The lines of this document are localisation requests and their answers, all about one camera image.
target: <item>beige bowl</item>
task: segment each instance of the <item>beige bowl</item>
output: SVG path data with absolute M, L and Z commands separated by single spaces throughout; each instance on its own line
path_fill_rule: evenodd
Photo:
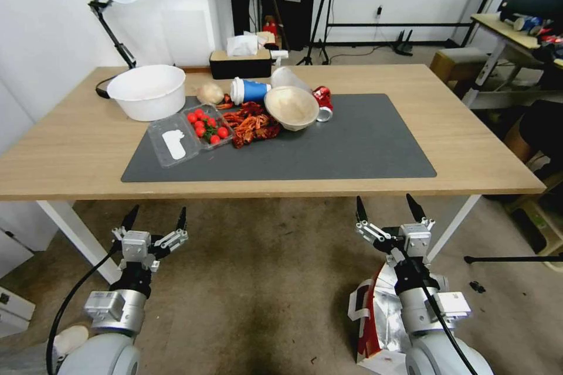
M 287 130 L 305 129 L 318 116 L 318 102 L 301 88 L 281 86 L 269 90 L 264 97 L 268 113 Z

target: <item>gray desk mat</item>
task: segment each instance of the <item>gray desk mat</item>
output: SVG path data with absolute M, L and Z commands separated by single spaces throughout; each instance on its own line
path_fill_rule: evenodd
M 187 98 L 186 104 L 196 103 Z M 241 149 L 201 151 L 164 169 L 145 133 L 122 182 L 431 178 L 432 164 L 385 94 L 333 96 L 334 116 Z

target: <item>lamp arm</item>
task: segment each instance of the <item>lamp arm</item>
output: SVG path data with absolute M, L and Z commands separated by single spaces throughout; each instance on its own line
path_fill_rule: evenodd
M 111 6 L 111 3 L 112 3 L 111 0 L 108 0 L 107 2 L 102 2 L 100 0 L 92 0 L 90 3 L 88 3 L 88 6 L 92 10 L 92 12 L 94 12 L 96 17 L 100 21 L 101 25 L 104 27 L 107 34 L 113 41 L 113 45 L 115 46 L 119 55 L 123 58 L 123 60 L 125 60 L 127 66 L 129 66 L 129 69 L 133 69 L 137 65 L 137 61 L 135 57 L 131 54 L 131 52 L 125 46 L 125 44 L 119 42 L 113 31 L 107 24 L 106 20 L 104 19 L 104 15 L 103 15 L 104 10 L 106 10 L 107 7 Z

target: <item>tissue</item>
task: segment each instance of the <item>tissue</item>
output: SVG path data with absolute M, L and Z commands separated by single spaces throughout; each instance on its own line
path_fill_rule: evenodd
M 238 35 L 227 38 L 227 56 L 255 56 L 258 52 L 256 35 Z

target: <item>clear plastic lid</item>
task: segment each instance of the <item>clear plastic lid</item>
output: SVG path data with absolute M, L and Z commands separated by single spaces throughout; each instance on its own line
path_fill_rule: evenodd
M 217 144 L 210 144 L 206 139 L 198 138 L 194 127 L 186 118 L 198 108 L 215 119 L 217 128 L 225 127 L 229 135 Z M 184 108 L 177 114 L 156 120 L 148 126 L 147 132 L 158 161 L 164 168 L 187 161 L 199 154 L 202 149 L 211 150 L 226 145 L 234 135 L 233 129 L 227 124 L 221 112 L 207 104 Z
M 158 161 L 164 168 L 195 157 L 201 149 L 199 139 L 183 114 L 156 120 L 148 126 L 147 132 Z

